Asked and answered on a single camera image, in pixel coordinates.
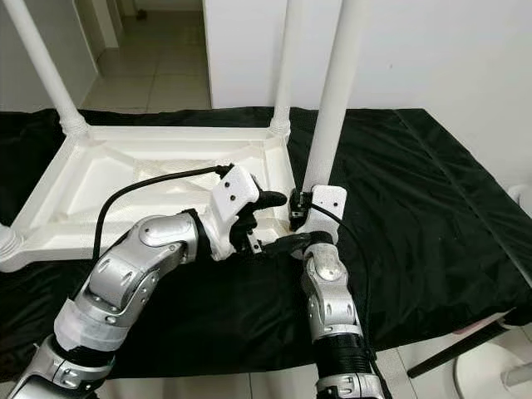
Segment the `white plastic children table top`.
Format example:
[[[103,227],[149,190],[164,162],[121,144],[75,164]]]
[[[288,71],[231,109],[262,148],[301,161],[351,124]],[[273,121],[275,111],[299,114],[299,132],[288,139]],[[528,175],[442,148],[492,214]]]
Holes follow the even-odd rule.
[[[90,259],[96,220],[106,199],[130,184],[187,170],[205,175],[131,191],[107,212],[101,244],[110,247],[131,225],[150,215],[194,209],[199,216],[212,190],[233,165],[249,171],[261,190],[288,195],[295,189],[288,137],[269,128],[205,126],[91,126],[87,136],[61,145],[12,223],[22,250],[0,258],[11,273],[38,261]],[[289,235],[288,206],[255,210],[256,239],[264,244]]]

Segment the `white domed appliance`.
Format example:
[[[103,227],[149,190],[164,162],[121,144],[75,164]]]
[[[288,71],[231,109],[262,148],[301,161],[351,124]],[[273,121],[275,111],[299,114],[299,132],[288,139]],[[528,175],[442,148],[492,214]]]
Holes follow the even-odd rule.
[[[508,195],[524,209],[525,212],[532,213],[532,184],[517,184],[507,189]]]

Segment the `black fabric table cover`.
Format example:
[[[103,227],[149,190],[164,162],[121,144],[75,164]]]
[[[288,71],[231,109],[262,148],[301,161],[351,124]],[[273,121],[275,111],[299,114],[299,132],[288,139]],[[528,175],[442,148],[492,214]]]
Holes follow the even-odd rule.
[[[265,128],[268,106],[119,114],[92,125]],[[53,109],[1,111],[0,224],[12,224],[64,134]],[[428,111],[352,109],[331,182],[348,190],[342,261],[373,348],[429,341],[532,307],[532,218]],[[270,372],[311,364],[299,263],[290,256],[190,264],[160,281],[117,354],[111,377]],[[15,379],[51,333],[91,262],[0,274],[0,368]]]

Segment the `white plastic table leg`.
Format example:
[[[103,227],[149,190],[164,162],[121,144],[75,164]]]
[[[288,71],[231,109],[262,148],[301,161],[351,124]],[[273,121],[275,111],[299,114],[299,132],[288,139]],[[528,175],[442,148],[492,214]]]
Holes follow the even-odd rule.
[[[273,118],[271,118],[268,127],[272,136],[288,137],[290,134],[292,82],[293,74],[295,73],[300,27],[301,22],[303,22],[304,1],[288,0],[288,3],[286,3],[282,46],[276,80],[276,99],[274,99]]]
[[[329,183],[356,80],[362,27],[368,19],[369,4],[370,0],[342,0],[302,191],[312,191],[317,185]]]
[[[65,135],[87,136],[90,125],[77,110],[71,96],[58,72],[57,65],[43,41],[41,31],[37,29],[32,15],[24,0],[2,0],[5,10],[12,20],[27,55],[37,70],[46,93],[60,116],[60,125]]]
[[[10,225],[0,225],[0,258],[8,259],[22,250],[23,237]]]

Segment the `white standing fan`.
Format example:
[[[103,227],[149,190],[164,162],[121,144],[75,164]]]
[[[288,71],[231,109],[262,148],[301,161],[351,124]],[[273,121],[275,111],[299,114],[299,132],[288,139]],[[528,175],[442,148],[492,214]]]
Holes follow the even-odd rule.
[[[532,399],[532,342],[521,329],[506,332],[459,356],[460,399]]]

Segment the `black metal table leg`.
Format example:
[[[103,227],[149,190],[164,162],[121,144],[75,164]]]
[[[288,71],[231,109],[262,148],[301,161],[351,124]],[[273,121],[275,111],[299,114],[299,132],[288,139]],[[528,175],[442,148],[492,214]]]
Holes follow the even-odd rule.
[[[518,324],[509,324],[505,320],[499,319],[495,322],[484,324],[471,332],[471,334],[460,339],[459,342],[452,343],[451,346],[442,349],[433,357],[427,358],[423,362],[418,362],[414,367],[406,370],[408,377],[420,377],[430,370],[436,369],[445,362],[456,360],[457,357],[474,350],[476,347],[483,345],[483,343],[491,341],[496,337],[505,334],[509,330],[517,329]]]

